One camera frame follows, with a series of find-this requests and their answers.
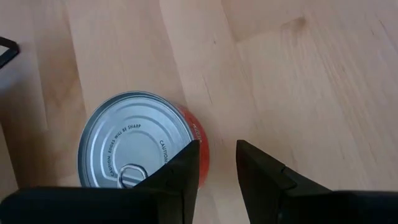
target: wooden floor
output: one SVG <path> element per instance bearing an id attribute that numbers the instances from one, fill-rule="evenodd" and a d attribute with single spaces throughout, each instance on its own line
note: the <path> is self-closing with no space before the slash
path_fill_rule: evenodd
<path id="1" fill-rule="evenodd" d="M 247 223 L 245 139 L 331 189 L 398 190 L 396 0 L 0 0 L 22 53 L 0 71 L 20 187 L 79 185 L 81 130 L 105 99 L 186 105 L 210 140 L 195 223 Z"/>

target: black object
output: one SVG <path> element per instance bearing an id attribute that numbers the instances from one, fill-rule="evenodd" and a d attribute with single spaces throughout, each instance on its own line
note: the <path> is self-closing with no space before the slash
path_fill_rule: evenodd
<path id="1" fill-rule="evenodd" d="M 12 40 L 0 37 L 0 46 L 8 49 L 0 55 L 0 69 L 19 54 L 19 46 Z"/>
<path id="2" fill-rule="evenodd" d="M 192 223 L 199 142 L 192 141 L 133 189 L 39 187 L 0 205 L 1 223 Z"/>
<path id="3" fill-rule="evenodd" d="M 398 223 L 398 193 L 332 192 L 242 140 L 236 145 L 236 164 L 252 224 Z M 133 189 L 19 190 L 0 204 L 0 219 L 1 223 L 189 224 L 198 177 L 199 143 L 193 141 Z"/>
<path id="4" fill-rule="evenodd" d="M 332 192 L 246 141 L 237 142 L 236 165 L 252 224 L 398 223 L 396 192 Z"/>

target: can rim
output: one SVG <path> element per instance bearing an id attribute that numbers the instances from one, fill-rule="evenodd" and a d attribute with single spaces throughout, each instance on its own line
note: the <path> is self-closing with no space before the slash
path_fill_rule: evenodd
<path id="1" fill-rule="evenodd" d="M 122 92 L 117 95 L 114 95 L 114 96 L 108 98 L 107 100 L 105 100 L 102 104 L 100 104 L 94 110 L 94 112 L 88 118 L 88 120 L 83 128 L 83 131 L 81 132 L 76 161 L 77 161 L 77 171 L 78 171 L 79 181 L 80 181 L 80 185 L 82 187 L 92 187 L 90 185 L 90 181 L 88 178 L 87 168 L 85 166 L 83 166 L 83 163 L 86 161 L 86 153 L 85 153 L 86 148 L 87 148 L 86 146 L 89 141 L 89 136 L 92 132 L 92 127 L 94 126 L 94 124 L 96 124 L 96 121 L 101 117 L 101 115 L 106 111 L 106 108 L 109 108 L 110 106 L 112 106 L 116 103 L 119 103 L 122 100 L 126 100 L 126 99 L 132 98 L 134 96 L 143 96 L 146 98 L 155 99 L 159 103 L 162 103 L 165 106 L 167 106 L 168 108 L 170 108 L 173 111 L 173 113 L 175 113 L 175 115 L 178 117 L 180 122 L 183 124 L 185 130 L 189 134 L 190 140 L 191 141 L 194 140 L 193 133 L 192 133 L 187 121 L 185 120 L 183 114 L 181 114 L 180 110 L 176 106 L 174 106 L 172 103 L 170 103 L 168 100 L 166 100 L 165 98 L 158 96 L 156 94 L 153 94 L 153 93 L 149 93 L 147 91 L 126 91 L 126 92 Z"/>

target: pull ring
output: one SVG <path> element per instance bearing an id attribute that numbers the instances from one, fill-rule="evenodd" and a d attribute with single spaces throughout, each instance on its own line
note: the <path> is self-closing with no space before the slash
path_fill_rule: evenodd
<path id="1" fill-rule="evenodd" d="M 133 169 L 133 170 L 139 171 L 144 179 L 146 179 L 148 177 L 147 171 L 142 166 L 137 165 L 137 164 L 126 164 L 126 165 L 122 166 L 122 168 L 120 168 L 120 170 L 119 170 L 119 175 L 118 175 L 118 187 L 119 188 L 122 188 L 122 189 L 127 188 L 127 186 L 123 183 L 123 174 L 128 169 Z"/>

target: can lid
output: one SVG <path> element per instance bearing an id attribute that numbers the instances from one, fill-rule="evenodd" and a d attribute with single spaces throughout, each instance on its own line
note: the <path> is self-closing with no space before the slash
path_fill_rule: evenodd
<path id="1" fill-rule="evenodd" d="M 81 135 L 81 185 L 135 186 L 192 140 L 188 124 L 167 100 L 141 91 L 116 95 L 96 109 Z"/>

